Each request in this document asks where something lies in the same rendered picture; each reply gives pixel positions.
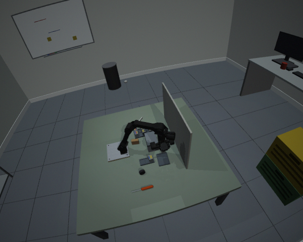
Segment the grey flat panel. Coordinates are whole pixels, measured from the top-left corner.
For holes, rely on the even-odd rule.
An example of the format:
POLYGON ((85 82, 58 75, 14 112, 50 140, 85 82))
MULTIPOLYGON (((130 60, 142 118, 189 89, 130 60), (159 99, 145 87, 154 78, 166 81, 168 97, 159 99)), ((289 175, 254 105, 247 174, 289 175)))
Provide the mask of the grey flat panel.
POLYGON ((164 82, 163 86, 163 103, 164 103, 164 118, 171 132, 175 132, 175 144, 182 157, 183 163, 188 169, 190 146, 192 140, 192 131, 187 122, 182 116, 173 97, 166 88, 164 82))

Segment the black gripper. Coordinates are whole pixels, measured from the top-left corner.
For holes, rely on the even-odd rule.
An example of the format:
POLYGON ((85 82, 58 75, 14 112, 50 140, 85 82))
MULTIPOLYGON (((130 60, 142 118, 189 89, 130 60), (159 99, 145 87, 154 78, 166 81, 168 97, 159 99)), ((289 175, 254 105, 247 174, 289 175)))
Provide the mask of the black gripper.
POLYGON ((174 145, 175 144, 175 142, 173 140, 166 140, 166 138, 164 140, 159 140, 158 139, 158 143, 155 143, 155 142, 151 142, 150 143, 151 149, 152 150, 155 150, 155 149, 160 149, 161 150, 161 148, 159 146, 159 143, 160 142, 163 143, 164 141, 166 141, 168 144, 170 143, 170 145, 174 145))

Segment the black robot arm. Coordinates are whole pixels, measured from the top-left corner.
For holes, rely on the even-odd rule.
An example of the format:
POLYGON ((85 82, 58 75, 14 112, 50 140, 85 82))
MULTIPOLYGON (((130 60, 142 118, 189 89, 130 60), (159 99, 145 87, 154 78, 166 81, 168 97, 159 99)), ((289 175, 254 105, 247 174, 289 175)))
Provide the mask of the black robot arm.
MULTIPOLYGON (((124 129, 124 138, 121 141, 120 145, 118 146, 117 150, 120 151, 121 155, 127 153, 127 139, 131 132, 135 128, 142 128, 147 130, 152 130, 156 135, 158 135, 159 140, 164 140, 166 137, 166 140, 175 140, 176 133, 175 132, 168 132, 168 128, 163 123, 147 123, 147 122, 141 122, 138 120, 132 121, 127 124, 126 128, 124 129)), ((163 143, 160 142, 159 146, 161 147, 162 151, 166 151, 170 148, 170 144, 168 144, 166 141, 163 143)))

